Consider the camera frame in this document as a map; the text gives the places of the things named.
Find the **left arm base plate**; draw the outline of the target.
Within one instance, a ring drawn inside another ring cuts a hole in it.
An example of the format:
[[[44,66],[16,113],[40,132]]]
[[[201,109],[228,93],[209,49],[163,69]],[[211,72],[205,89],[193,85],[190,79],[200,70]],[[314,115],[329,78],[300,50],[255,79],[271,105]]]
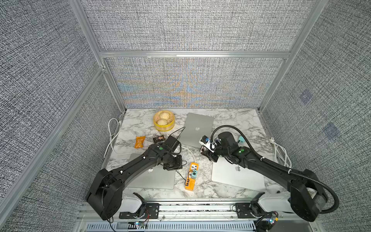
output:
[[[138,193],[124,195],[119,208],[120,219],[158,219],[158,203],[148,203]]]

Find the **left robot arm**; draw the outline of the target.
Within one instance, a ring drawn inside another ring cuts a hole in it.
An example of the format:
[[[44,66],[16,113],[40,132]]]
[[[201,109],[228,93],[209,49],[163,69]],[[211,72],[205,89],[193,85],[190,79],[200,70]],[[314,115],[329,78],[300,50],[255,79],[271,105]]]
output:
[[[107,171],[101,169],[95,176],[86,200],[102,220],[108,220],[121,207],[123,190],[136,177],[147,170],[163,164],[164,170],[182,169],[182,156],[175,153],[181,143],[169,136],[164,142],[155,143],[127,164]]]

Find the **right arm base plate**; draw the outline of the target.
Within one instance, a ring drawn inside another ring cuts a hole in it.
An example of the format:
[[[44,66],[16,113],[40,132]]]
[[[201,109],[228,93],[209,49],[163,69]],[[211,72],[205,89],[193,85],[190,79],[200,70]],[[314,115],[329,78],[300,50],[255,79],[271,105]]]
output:
[[[271,203],[277,196],[260,192],[250,202],[236,203],[232,208],[239,219],[255,219],[256,226],[273,226],[278,221],[278,213],[271,210]]]

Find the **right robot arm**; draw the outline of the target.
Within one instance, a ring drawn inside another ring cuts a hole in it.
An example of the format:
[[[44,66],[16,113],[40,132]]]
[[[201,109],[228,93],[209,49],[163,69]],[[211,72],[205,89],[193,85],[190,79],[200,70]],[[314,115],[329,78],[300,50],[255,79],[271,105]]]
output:
[[[285,167],[258,154],[251,146],[241,147],[230,132],[222,132],[215,140],[203,136],[199,143],[201,154],[209,160],[217,162],[224,157],[232,164],[260,173],[289,192],[288,197],[279,197],[278,204],[268,203],[267,206],[263,204],[267,194],[260,195],[251,204],[256,216],[263,212],[282,211],[313,222],[319,214],[332,213],[340,205],[334,190],[321,182],[314,172]]]

